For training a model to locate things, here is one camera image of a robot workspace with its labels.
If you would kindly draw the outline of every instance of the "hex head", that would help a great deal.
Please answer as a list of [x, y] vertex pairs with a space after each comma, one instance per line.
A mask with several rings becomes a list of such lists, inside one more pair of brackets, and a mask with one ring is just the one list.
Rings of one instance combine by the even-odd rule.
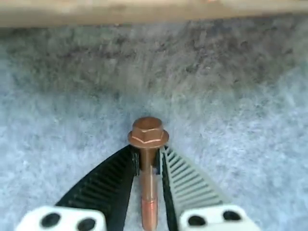
[[128, 134], [131, 145], [138, 148], [156, 148], [163, 146], [169, 139], [168, 133], [163, 129], [160, 119], [143, 117], [133, 124], [132, 131]]

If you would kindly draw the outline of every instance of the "bolt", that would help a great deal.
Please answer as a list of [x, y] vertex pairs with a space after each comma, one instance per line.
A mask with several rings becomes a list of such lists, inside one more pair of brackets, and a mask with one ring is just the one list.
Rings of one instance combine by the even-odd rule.
[[141, 154], [141, 214], [142, 226], [146, 231], [157, 227], [157, 181], [155, 156], [158, 149], [169, 140], [162, 121], [154, 117], [137, 119], [128, 140]]

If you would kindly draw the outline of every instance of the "carpet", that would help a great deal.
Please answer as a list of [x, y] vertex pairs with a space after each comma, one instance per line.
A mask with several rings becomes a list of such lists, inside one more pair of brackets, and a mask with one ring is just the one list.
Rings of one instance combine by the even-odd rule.
[[[1, 30], [1, 230], [56, 203], [148, 115], [262, 230], [307, 230], [307, 36], [306, 15]], [[138, 193], [126, 231], [141, 230]]]

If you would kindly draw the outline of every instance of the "wooden edge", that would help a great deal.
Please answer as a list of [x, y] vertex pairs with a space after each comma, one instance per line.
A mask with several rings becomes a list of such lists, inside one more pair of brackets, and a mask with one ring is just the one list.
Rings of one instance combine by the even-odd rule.
[[265, 0], [19, 2], [21, 4], [0, 0], [1, 27], [175, 22], [308, 11], [308, 1], [295, 0], [273, 0], [271, 4]]

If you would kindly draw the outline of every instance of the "mounting hole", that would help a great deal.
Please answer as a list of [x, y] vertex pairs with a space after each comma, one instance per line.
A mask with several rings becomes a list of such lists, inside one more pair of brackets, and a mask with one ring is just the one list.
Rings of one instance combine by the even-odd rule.
[[78, 223], [78, 231], [90, 231], [95, 227], [95, 220], [92, 218], [83, 219]]
[[223, 218], [225, 220], [241, 220], [241, 216], [234, 211], [225, 211], [223, 213]]
[[43, 228], [51, 228], [59, 223], [60, 218], [58, 213], [49, 213], [43, 217], [40, 224]]
[[191, 216], [188, 219], [188, 224], [190, 226], [203, 226], [206, 224], [205, 219], [200, 216]]

